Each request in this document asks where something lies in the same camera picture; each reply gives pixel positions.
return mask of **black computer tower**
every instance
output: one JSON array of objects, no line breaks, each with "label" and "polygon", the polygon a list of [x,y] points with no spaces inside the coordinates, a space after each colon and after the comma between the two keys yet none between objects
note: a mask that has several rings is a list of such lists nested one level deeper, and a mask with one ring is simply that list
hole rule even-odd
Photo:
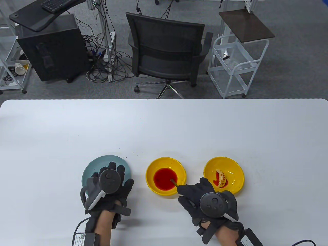
[{"label": "black computer tower", "polygon": [[42,81],[70,82],[90,69],[87,49],[73,14],[61,15],[41,32],[16,26],[17,41]]}]

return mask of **chair armrest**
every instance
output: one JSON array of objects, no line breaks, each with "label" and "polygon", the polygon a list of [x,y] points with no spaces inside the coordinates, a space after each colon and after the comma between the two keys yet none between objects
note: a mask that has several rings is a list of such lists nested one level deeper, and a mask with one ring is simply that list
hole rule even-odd
[{"label": "chair armrest", "polygon": [[200,56],[205,56],[210,51],[212,39],[213,39],[213,33],[207,32],[204,40],[203,49],[199,54]]}]

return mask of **red liquid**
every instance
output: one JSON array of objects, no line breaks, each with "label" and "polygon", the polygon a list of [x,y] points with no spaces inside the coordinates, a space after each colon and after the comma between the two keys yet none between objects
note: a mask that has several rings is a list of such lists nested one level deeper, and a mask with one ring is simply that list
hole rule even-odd
[{"label": "red liquid", "polygon": [[[219,185],[219,173],[218,173],[218,172],[215,173],[215,178],[216,178],[216,180],[213,180],[213,183],[214,183],[216,186],[218,186],[218,185]],[[221,188],[224,188],[224,187],[226,187],[227,185],[228,185],[228,180],[226,179],[226,183],[225,183],[225,185],[222,186]]]},{"label": "red liquid", "polygon": [[178,176],[170,168],[161,168],[154,175],[154,183],[162,191],[169,191],[175,187],[170,179],[178,182]]}]

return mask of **hand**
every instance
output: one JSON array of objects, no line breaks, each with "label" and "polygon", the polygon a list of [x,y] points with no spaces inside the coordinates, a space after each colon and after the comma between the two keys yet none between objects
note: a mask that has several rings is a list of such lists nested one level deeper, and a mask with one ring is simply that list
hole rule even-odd
[{"label": "hand", "polygon": [[[121,204],[123,207],[127,206],[126,199],[134,184],[133,179],[128,179],[123,185],[124,171],[125,171],[124,166],[120,165],[116,169],[115,162],[109,163],[108,167],[103,167],[102,169],[100,169],[99,173],[94,173],[92,177],[98,178],[99,175],[107,169],[113,169],[118,172],[118,174],[121,177],[121,185],[115,193],[106,194],[105,197],[101,198],[97,202],[97,204],[93,207],[93,209],[91,209],[90,211],[86,211],[86,213],[89,213],[91,215],[89,221],[86,224],[86,232],[94,232],[99,216],[103,210],[117,213],[118,211],[116,209],[118,208],[118,206],[116,204]],[[121,221],[121,215],[115,214],[113,219],[113,228],[115,228],[117,223],[120,221]]]},{"label": "hand", "polygon": [[206,216],[200,209],[199,202],[203,195],[211,192],[215,192],[212,184],[206,178],[200,178],[199,183],[195,185],[179,185],[177,188],[179,197],[179,203],[193,218],[193,221],[201,222],[201,220],[209,221],[217,229],[224,225],[229,220],[225,217],[211,218]]}]

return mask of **teal plate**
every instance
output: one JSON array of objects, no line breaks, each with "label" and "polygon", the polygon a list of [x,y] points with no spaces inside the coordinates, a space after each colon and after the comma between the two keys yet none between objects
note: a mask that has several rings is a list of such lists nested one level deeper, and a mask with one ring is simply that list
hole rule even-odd
[{"label": "teal plate", "polygon": [[123,184],[125,183],[125,181],[131,178],[131,169],[125,160],[115,155],[103,155],[101,157],[94,159],[85,168],[82,175],[82,186],[87,185],[87,179],[90,178],[93,173],[98,173],[101,168],[108,167],[108,164],[112,161],[116,163],[117,167],[119,165],[123,165],[125,168]]}]

